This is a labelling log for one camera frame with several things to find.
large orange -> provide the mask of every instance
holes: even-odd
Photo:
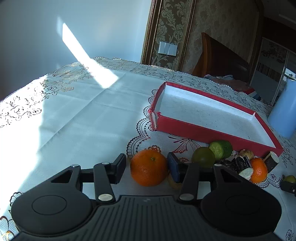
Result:
[[[265,180],[267,177],[267,167],[264,163],[264,161],[261,158],[254,158],[251,160],[252,168],[254,169],[254,172],[251,176],[251,182],[253,183],[260,183]]]
[[[167,160],[164,155],[156,150],[139,151],[131,159],[131,176],[142,186],[156,186],[160,184],[167,175]]]

open cardboard box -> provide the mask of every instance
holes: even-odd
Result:
[[[149,109],[152,128],[196,141],[228,140],[233,150],[278,156],[280,143],[253,110],[183,85],[164,82]]]

blue cylinder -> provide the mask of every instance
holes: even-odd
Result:
[[[268,116],[270,125],[290,139],[296,129],[296,81],[287,78],[287,84]]]

wooden headboard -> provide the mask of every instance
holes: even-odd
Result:
[[[192,75],[204,77],[233,75],[236,80],[249,81],[249,63],[238,56],[235,52],[202,33],[203,52],[192,72]]]

tablecloth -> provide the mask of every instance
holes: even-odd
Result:
[[[92,168],[113,162],[120,153],[128,158],[142,149],[155,149],[165,156],[173,151],[181,161],[206,146],[191,139],[153,131],[147,110],[157,89],[171,81],[199,89],[255,110],[267,122],[272,107],[229,86],[186,73],[147,66],[121,59],[94,58],[95,65],[66,65],[8,96],[0,103],[0,237],[11,240],[18,231],[11,219],[14,200],[71,164]],[[293,141],[278,135],[283,154],[280,163],[257,184],[274,195],[282,216],[275,233],[296,240],[296,198],[279,188],[283,175],[296,175]],[[141,187],[130,176],[129,164],[117,185],[119,195],[175,194],[167,181]],[[83,192],[94,198],[93,184]]]

